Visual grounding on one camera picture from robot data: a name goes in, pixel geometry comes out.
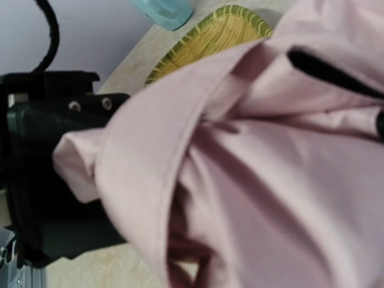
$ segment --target light blue bottle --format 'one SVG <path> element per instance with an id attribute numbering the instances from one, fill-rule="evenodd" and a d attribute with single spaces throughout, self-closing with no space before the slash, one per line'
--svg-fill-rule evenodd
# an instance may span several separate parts
<path id="1" fill-rule="evenodd" d="M 131 0 L 157 25 L 176 30 L 193 14 L 189 0 Z"/>

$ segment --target wall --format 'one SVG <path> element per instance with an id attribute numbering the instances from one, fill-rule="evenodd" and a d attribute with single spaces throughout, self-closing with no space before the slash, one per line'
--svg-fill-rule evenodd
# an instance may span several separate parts
<path id="1" fill-rule="evenodd" d="M 104 81 L 152 26 L 130 0 L 50 0 L 61 27 L 52 70 L 96 71 Z M 0 74 L 30 71 L 49 29 L 34 0 L 0 1 Z"/>

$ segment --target table surface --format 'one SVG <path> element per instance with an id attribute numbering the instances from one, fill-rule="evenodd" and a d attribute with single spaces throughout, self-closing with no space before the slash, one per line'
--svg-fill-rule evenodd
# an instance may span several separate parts
<path id="1" fill-rule="evenodd" d="M 296 0 L 193 0 L 193 17 L 177 31 L 153 26 L 100 88 L 99 94 L 134 95 L 159 60 L 204 17 L 226 4 L 245 6 L 275 26 Z M 47 268 L 49 288 L 156 288 L 162 287 L 129 244 L 62 259 Z"/>

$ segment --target pink fabric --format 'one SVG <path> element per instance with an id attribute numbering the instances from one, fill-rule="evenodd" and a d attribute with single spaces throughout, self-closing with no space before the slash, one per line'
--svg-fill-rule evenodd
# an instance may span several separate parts
<path id="1" fill-rule="evenodd" d="M 299 0 L 274 36 L 185 67 L 53 158 L 170 287 L 384 287 L 384 101 L 295 69 L 299 49 L 384 92 L 384 5 Z M 177 261 L 199 263 L 195 281 Z"/>

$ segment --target yellow woven tray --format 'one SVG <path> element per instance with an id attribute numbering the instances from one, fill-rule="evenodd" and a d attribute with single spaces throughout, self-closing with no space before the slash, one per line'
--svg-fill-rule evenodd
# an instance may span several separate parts
<path id="1" fill-rule="evenodd" d="M 221 7 L 177 42 L 151 71 L 145 84 L 206 56 L 271 35 L 272 29 L 251 10 L 238 5 Z"/>

